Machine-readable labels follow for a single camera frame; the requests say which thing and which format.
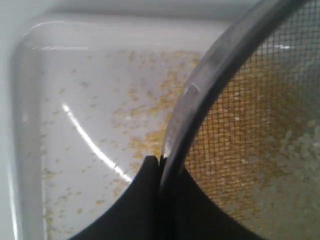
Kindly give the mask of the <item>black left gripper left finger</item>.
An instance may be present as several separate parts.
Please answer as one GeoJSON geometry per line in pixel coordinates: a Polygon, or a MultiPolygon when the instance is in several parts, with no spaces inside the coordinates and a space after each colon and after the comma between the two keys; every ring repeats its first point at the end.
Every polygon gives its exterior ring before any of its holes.
{"type": "Polygon", "coordinates": [[[146,156],[136,177],[101,217],[72,240],[155,240],[159,162],[146,156]]]}

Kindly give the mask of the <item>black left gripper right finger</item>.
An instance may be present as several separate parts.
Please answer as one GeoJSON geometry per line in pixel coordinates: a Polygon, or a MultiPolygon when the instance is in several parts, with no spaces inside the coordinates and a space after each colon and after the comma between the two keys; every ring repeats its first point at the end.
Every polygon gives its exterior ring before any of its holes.
{"type": "Polygon", "coordinates": [[[159,193],[159,240],[249,240],[250,231],[224,213],[184,169],[174,192],[159,193]]]}

